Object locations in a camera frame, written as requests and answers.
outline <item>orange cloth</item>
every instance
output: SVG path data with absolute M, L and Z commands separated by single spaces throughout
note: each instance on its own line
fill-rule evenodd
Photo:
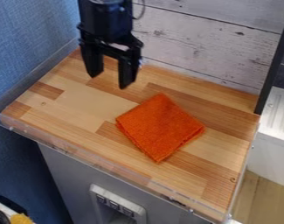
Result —
M 158 94 L 116 118 L 116 126 L 157 163 L 204 132 L 204 125 Z

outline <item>whitewashed wood panel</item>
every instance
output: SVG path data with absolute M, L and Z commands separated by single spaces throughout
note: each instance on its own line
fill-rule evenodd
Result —
M 146 3 L 271 32 L 281 33 L 284 26 L 284 0 L 146 0 Z
M 258 91 L 280 39 L 271 32 L 149 7 L 135 22 L 135 35 L 151 60 Z
M 250 94 L 258 95 L 260 93 L 260 90 L 256 87 L 248 87 L 248 86 L 245 86 L 243 84 L 239 84 L 239 83 L 232 82 L 232 81 L 229 81 L 229 80 L 222 80 L 222 79 L 219 79 L 217 77 L 210 76 L 210 75 L 202 75 L 201 73 L 196 73 L 196 72 L 193 72 L 191 70 L 181 68 L 179 66 L 172 66 L 172 65 L 166 64 L 164 62 L 156 61 L 156 60 L 153 60 L 153 59 L 144 58 L 143 61 L 144 61 L 144 64 L 149 64 L 149 65 L 153 65 L 153 66 L 157 66 L 157 67 L 164 67 L 164 68 L 167 68 L 169 70 L 172 70 L 172 71 L 175 71 L 175 72 L 178 72 L 178 73 L 181 73 L 181 74 L 186 74 L 186 75 L 189 75 L 189 76 L 192 76 L 192 77 L 199 78 L 201 80 L 211 81 L 211 82 L 217 83 L 219 85 L 226 86 L 226 87 L 229 87 L 229 88 L 238 89 L 238 90 L 241 90 L 243 92 L 250 93 Z

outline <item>dark wood strip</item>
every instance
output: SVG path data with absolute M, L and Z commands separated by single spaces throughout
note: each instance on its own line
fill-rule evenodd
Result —
M 173 72 L 163 67 L 147 66 L 147 72 L 152 73 L 155 76 L 159 76 L 162 79 L 164 77 L 171 77 L 176 80 L 188 81 L 191 85 L 198 84 L 198 85 L 206 87 L 207 89 L 218 90 L 221 93 L 226 93 L 227 95 L 239 96 L 240 98 L 247 99 L 249 102 L 251 102 L 251 105 L 249 106 L 251 109 L 254 109 L 255 102 L 258 100 L 258 97 L 259 97 L 256 94 L 248 94 L 246 92 L 242 92 L 234 88 L 221 86 L 211 81 L 202 80 L 196 77 L 191 77 L 189 75 L 184 75 L 183 73 L 178 75 L 178 73 Z
M 14 101 L 12 104 L 10 104 L 10 106 L 3 110 L 2 114 L 13 118 L 19 118 L 30 109 L 30 106 L 27 106 L 19 101 Z
M 126 100 L 141 103 L 146 100 L 147 95 L 142 93 L 142 89 L 139 85 L 132 84 L 126 89 L 119 89 L 119 84 L 114 79 L 105 79 L 102 74 L 101 76 L 91 79 L 87 82 L 87 86 L 91 88 L 97 88 L 106 93 L 120 96 Z
M 47 97 L 51 100 L 56 100 L 61 94 L 64 93 L 64 90 L 49 86 L 40 81 L 31 86 L 29 90 L 33 93 L 43 95 L 44 97 Z
M 168 163 L 208 180 L 202 198 L 215 206 L 228 208 L 239 174 L 221 165 L 178 151 Z
M 68 55 L 68 58 L 73 58 L 76 60 L 82 60 L 80 48 L 77 48 L 74 52 Z
M 54 117 L 52 115 L 48 115 L 44 112 L 35 110 L 34 108 L 29 111 L 33 116 L 36 117 L 36 121 L 39 121 L 41 123 L 44 123 L 45 121 L 48 121 L 52 124 L 56 123 L 56 127 L 59 127 L 60 129 L 63 129 L 66 131 L 66 133 L 69 133 L 69 135 L 75 135 L 75 136 L 81 136 L 86 139 L 93 139 L 97 138 L 97 136 L 85 129 L 82 129 L 78 126 L 74 126 L 64 120 L 60 120 L 57 117 Z M 97 155 L 98 157 L 101 157 L 101 159 L 98 159 L 96 157 L 90 156 L 88 153 L 82 153 L 80 150 L 77 150 L 76 148 L 73 148 L 74 146 L 77 146 L 79 149 L 85 150 L 86 152 L 89 152 L 91 149 L 87 147 L 83 147 L 79 142 L 74 142 L 70 139 L 65 139 L 69 144 L 62 144 L 60 141 L 53 141 L 52 137 L 57 137 L 58 139 L 61 139 L 62 136 L 58 134 L 59 132 L 50 132 L 49 129 L 44 129 L 39 126 L 36 126 L 32 122 L 27 122 L 26 119 L 20 118 L 19 121 L 21 121 L 22 125 L 28 124 L 30 127 L 34 128 L 29 131 L 29 137 L 31 139 L 39 140 L 40 143 L 46 142 L 48 144 L 54 144 L 56 147 L 59 147 L 60 149 L 64 151 L 68 151 L 71 154 L 73 154 L 75 157 L 79 157 L 81 159 L 84 159 L 87 162 L 91 162 L 95 165 L 98 165 L 101 168 L 105 168 L 107 172 L 113 172 L 114 175 L 119 175 L 120 177 L 125 178 L 126 180 L 131 179 L 131 181 L 136 181 L 139 185 L 147 185 L 148 182 L 151 180 L 151 177 L 144 172 L 133 170 L 130 167 L 127 167 L 126 165 L 122 164 L 120 165 L 120 161 L 114 161 L 109 158 L 103 157 L 103 155 L 99 155 L 97 152 L 93 151 L 92 154 Z M 8 125 L 16 128 L 17 130 L 22 130 L 23 126 L 20 126 L 19 123 L 7 123 Z M 106 161 L 110 161 L 113 164 L 116 164 L 117 166 L 111 165 L 110 163 L 107 163 Z
M 258 115 L 200 99 L 153 83 L 149 83 L 146 88 L 147 91 L 165 93 L 180 107 L 211 129 L 249 142 L 253 140 L 256 125 L 260 118 Z
M 96 133 L 133 150 L 139 150 L 110 122 L 104 122 Z M 207 179 L 208 184 L 204 189 L 202 198 L 216 206 L 228 208 L 239 176 L 237 172 L 181 150 L 174 153 L 164 163 Z

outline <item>floor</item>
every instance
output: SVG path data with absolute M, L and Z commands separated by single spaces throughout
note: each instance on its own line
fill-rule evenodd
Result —
M 246 171 L 232 217 L 243 224 L 284 223 L 284 186 Z

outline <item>wooden board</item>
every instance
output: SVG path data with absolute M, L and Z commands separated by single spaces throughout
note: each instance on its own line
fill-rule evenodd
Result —
M 284 0 L 151 0 L 150 7 L 281 33 Z
M 245 26 L 147 8 L 135 22 L 146 61 L 258 94 L 280 35 Z
M 243 224 L 284 223 L 284 186 L 247 171 L 232 217 Z
M 248 223 L 252 210 L 253 199 L 257 190 L 259 176 L 253 172 L 246 171 L 239 195 L 232 210 L 232 217 L 240 223 Z
M 115 61 L 105 64 L 105 72 L 91 79 L 80 52 L 74 52 L 6 108 L 3 115 L 17 120 L 3 117 L 3 123 L 222 220 L 259 120 L 253 114 L 257 96 L 153 66 L 120 90 Z M 155 164 L 114 119 L 159 92 L 201 120 L 207 131 Z

